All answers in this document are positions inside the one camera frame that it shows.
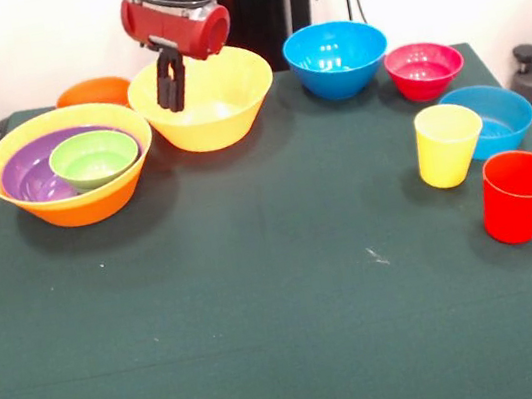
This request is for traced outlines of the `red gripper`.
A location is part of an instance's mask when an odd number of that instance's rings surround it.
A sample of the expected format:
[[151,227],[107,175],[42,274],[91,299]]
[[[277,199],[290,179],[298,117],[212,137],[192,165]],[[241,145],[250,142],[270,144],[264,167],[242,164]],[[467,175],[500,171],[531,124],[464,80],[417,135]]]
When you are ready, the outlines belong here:
[[230,30],[228,10],[214,0],[193,9],[122,0],[120,10],[123,29],[131,38],[150,48],[174,49],[161,51],[156,62],[157,103],[181,112],[185,103],[183,56],[204,60],[222,50]]

